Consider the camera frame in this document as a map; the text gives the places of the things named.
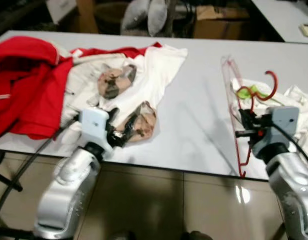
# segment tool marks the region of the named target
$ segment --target cardboard box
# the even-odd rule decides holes
[[[198,6],[193,37],[195,39],[248,40],[250,16],[243,8]]]

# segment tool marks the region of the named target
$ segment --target white cloth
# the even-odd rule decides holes
[[[187,55],[187,49],[177,49],[168,45],[150,46],[146,49],[144,56],[139,55],[134,59],[117,55],[108,56],[108,58],[93,59],[73,67],[68,74],[66,84],[62,124],[78,111],[90,107],[91,102],[97,103],[97,100],[94,100],[95,97],[99,99],[99,107],[106,111],[119,108],[118,114],[111,123],[114,127],[119,126],[144,101],[148,101],[155,109],[164,95],[166,86],[173,80]],[[103,63],[112,68],[121,68],[129,64],[137,68],[132,86],[110,100],[98,95],[97,82],[103,72]],[[79,124],[66,131],[62,143],[72,144],[77,141],[78,135],[73,133],[73,129],[79,131]]]
[[[260,93],[267,95],[269,95],[273,90],[263,82],[252,81],[248,79],[242,79],[242,85],[247,87],[255,85]],[[235,78],[231,81],[231,86],[235,93],[240,88],[240,85]],[[240,99],[240,104],[243,109],[249,109],[251,107],[251,99]],[[298,144],[308,155],[308,94],[302,92],[296,85],[293,85],[288,88],[284,94],[276,92],[274,96],[267,101],[260,101],[254,97],[253,111],[256,113],[256,115],[265,114],[268,107],[278,106],[293,106],[299,109],[294,138],[298,140]],[[238,119],[240,119],[238,109],[238,103],[237,101],[234,101],[232,110]]]

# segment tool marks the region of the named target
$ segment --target cable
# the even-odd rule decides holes
[[[28,161],[24,164],[24,166],[21,167],[21,169],[18,171],[18,173],[16,174],[16,176],[11,180],[10,184],[8,185],[8,187],[6,188],[5,192],[3,193],[3,195],[0,198],[0,211],[3,207],[3,204],[5,203],[7,197],[9,196],[11,190],[13,189],[13,185],[17,183],[17,181],[20,179],[20,177],[24,174],[24,172],[29,168],[29,166],[33,163],[33,161],[35,160],[35,158],[39,155],[39,153],[44,150],[47,145],[50,144],[50,142],[57,138],[61,132],[63,132],[64,129],[68,128],[72,123],[74,123],[75,121],[77,121],[78,119],[78,115],[73,117],[71,120],[69,120],[66,125],[64,127],[60,127],[51,138],[47,139],[34,153],[34,155],[32,155]]]
[[[284,137],[286,137],[289,141],[291,141],[296,149],[304,156],[304,158],[306,159],[306,161],[308,162],[308,156],[306,155],[306,153],[303,151],[303,149],[300,147],[300,145],[298,145],[298,143],[286,132],[284,131],[282,128],[280,128],[278,125],[276,125],[275,123],[271,123],[271,125],[276,128],[278,131],[280,131],[281,134],[284,135]]]
[[[188,18],[188,16],[191,13],[191,9],[190,9],[190,5],[189,2],[187,0],[181,0],[181,2],[185,5],[186,7],[186,19]]]

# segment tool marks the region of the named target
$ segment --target black table leg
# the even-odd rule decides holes
[[[0,226],[0,236],[10,237],[14,239],[25,239],[25,240],[34,239],[33,233],[31,231],[24,231],[1,226]]]
[[[12,181],[0,174],[0,182],[6,185],[10,185]],[[19,183],[16,183],[13,185],[13,189],[15,189],[18,192],[22,192],[23,187]]]
[[[5,152],[0,150],[0,164],[2,163],[3,159],[5,156]],[[6,185],[10,185],[11,184],[11,180],[9,180],[8,178],[4,177],[3,175],[0,174],[0,182],[6,184]],[[20,183],[16,183],[13,186],[13,189],[17,190],[18,192],[21,192],[23,190],[22,186],[20,185]]]

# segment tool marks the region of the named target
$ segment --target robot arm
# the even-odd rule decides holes
[[[266,164],[269,184],[281,203],[286,233],[291,240],[308,240],[308,163],[289,152],[290,141],[278,130],[293,136],[299,110],[295,107],[269,108],[257,118],[240,110],[245,131],[236,137],[250,137],[254,156]]]
[[[37,210],[33,234],[39,239],[72,239],[79,224],[87,195],[96,183],[103,154],[110,154],[115,146],[123,146],[129,139],[133,125],[116,132],[109,124],[117,108],[106,112],[97,107],[84,109],[80,114],[81,138],[85,147],[62,159],[53,173],[53,180],[44,192]]]

